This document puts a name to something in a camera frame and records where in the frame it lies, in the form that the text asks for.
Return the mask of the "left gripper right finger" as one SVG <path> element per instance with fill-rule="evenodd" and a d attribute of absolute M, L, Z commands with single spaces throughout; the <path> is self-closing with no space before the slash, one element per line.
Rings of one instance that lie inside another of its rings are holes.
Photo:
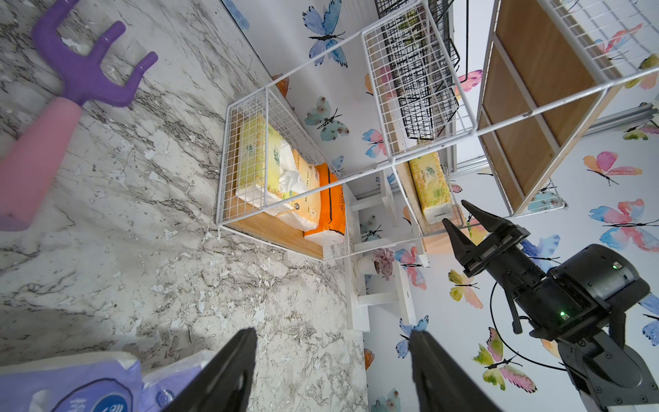
<path fill-rule="evenodd" d="M 411 333 L 409 351 L 420 411 L 500 411 L 427 331 Z"/>

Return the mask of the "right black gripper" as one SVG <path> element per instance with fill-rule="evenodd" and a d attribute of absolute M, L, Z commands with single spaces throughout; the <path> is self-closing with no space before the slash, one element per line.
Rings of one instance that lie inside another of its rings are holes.
<path fill-rule="evenodd" d="M 530 336 L 545 340 L 568 338 L 585 328 L 592 314 L 592 299 L 566 278 L 542 271 L 518 244 L 530 232 L 506 218 L 478 208 L 467 200 L 461 205 L 489 232 L 475 244 L 447 218 L 442 220 L 456 260 L 466 276 L 483 271 L 503 288 L 513 317 L 513 331 L 522 332 L 518 310 L 530 320 Z"/>

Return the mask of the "purple tissue pack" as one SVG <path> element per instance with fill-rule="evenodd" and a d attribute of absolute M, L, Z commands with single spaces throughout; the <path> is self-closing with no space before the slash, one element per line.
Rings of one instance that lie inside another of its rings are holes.
<path fill-rule="evenodd" d="M 3 411 L 135 411 L 141 363 L 126 352 L 92 352 L 1 368 Z"/>
<path fill-rule="evenodd" d="M 162 411 L 213 360 L 216 352 L 201 350 L 194 355 L 156 368 L 142 376 L 138 411 Z"/>

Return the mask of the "pale yellow tissue pack bottom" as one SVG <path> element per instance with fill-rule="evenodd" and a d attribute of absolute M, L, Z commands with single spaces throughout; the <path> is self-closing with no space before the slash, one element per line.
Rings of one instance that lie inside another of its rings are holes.
<path fill-rule="evenodd" d="M 297 152 L 261 114 L 244 120 L 240 128 L 237 196 L 271 216 L 292 209 L 278 202 L 307 191 L 295 161 Z"/>

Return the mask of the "purple garden fork toy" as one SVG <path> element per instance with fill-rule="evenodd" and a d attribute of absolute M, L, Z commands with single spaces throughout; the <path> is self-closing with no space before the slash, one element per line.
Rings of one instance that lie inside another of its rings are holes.
<path fill-rule="evenodd" d="M 116 84 L 104 74 L 101 64 L 113 43 L 124 34 L 125 24 L 116 21 L 83 56 L 70 50 L 57 32 L 75 6 L 74 1 L 56 1 L 32 30 L 35 48 L 63 81 L 63 92 L 1 159 L 4 232 L 20 232 L 31 226 L 82 118 L 83 106 L 89 101 L 129 106 L 145 73 L 158 60 L 157 53 L 151 51 L 134 67 L 125 85 Z"/>

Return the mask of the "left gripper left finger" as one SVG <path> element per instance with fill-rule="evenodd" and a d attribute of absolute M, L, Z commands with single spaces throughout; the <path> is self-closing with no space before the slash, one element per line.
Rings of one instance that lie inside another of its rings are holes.
<path fill-rule="evenodd" d="M 166 412 L 246 412 L 252 392 L 257 331 L 238 331 L 190 384 L 169 403 Z"/>

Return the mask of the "green tissue pack shelf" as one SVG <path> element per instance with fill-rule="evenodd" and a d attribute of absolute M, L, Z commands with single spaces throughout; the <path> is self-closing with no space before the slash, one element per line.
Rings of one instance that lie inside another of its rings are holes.
<path fill-rule="evenodd" d="M 423 216 L 429 224 L 452 215 L 451 189 L 438 152 L 408 162 Z"/>

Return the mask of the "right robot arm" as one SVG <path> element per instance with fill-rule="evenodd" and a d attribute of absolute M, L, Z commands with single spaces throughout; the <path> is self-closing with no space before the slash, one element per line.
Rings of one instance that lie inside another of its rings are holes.
<path fill-rule="evenodd" d="M 626 312 L 650 294 L 633 265 L 618 252 L 592 244 L 543 271 L 520 247 L 528 230 L 468 201 L 462 205 L 489 232 L 476 245 L 443 219 L 465 275 L 486 271 L 501 286 L 516 334 L 523 331 L 518 314 L 524 312 L 533 328 L 530 336 L 557 343 L 587 409 L 657 410 L 658 381 L 626 344 Z"/>

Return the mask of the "white lower step shelf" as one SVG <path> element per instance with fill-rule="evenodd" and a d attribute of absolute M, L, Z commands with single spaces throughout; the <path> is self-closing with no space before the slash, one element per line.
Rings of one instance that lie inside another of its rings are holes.
<path fill-rule="evenodd" d="M 366 277 L 360 273 L 358 264 L 351 257 L 343 259 L 345 274 L 347 326 L 359 332 L 370 331 L 369 307 L 396 304 L 400 318 L 406 324 L 417 319 L 413 304 L 410 282 L 403 266 L 394 261 L 393 276 L 395 288 L 384 292 L 368 294 Z"/>

